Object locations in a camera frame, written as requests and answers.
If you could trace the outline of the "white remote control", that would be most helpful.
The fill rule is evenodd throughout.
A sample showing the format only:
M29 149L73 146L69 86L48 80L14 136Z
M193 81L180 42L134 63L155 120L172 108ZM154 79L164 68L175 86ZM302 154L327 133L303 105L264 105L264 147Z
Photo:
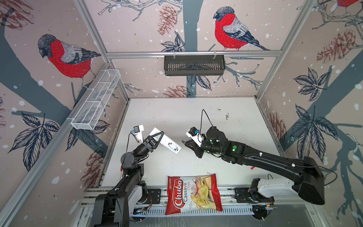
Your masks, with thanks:
M157 132L160 132L159 129L154 128L149 135L154 135ZM178 154L181 151L181 146L179 144L177 144L175 141L173 141L172 139L170 139L166 134L164 134L161 142L161 145L163 145L164 147L166 147L168 150L170 150L171 152L173 152L174 154Z

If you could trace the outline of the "red Chuba cassava chips bag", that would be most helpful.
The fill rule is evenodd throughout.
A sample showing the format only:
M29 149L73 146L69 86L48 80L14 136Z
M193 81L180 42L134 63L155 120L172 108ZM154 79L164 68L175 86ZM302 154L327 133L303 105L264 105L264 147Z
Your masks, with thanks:
M216 175L169 176L165 215L192 211L222 211Z

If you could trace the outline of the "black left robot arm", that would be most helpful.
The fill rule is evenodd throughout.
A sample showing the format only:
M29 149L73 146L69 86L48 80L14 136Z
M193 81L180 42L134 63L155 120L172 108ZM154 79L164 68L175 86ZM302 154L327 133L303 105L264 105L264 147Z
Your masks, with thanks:
M92 227L128 227L130 216L138 201L147 196L147 186L142 180L144 164L148 157L160 144L164 132L148 136L133 151L121 157L123 177L118 184L106 194L97 196L94 204Z

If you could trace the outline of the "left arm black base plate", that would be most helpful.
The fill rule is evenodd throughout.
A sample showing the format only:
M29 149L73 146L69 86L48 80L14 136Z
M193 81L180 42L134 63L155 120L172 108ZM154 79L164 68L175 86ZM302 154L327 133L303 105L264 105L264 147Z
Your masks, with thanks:
M141 204L160 204L161 201L161 189L147 189L143 191Z

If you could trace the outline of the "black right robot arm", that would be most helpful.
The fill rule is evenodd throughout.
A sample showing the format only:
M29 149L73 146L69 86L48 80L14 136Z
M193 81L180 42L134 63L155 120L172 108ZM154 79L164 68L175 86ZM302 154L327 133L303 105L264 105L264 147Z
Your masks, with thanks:
M258 167L291 180L292 191L306 202L325 204L324 174L310 157L290 159L257 150L244 143L230 141L225 134L212 126L206 134L192 127L186 132L184 145L192 149L198 158L209 153L231 164Z

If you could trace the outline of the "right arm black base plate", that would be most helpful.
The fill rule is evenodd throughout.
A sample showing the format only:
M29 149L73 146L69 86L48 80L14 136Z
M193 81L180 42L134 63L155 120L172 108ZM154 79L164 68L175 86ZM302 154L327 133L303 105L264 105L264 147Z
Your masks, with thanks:
M249 188L234 188L234 198L237 203L274 203L274 197L265 197L257 191L250 192Z

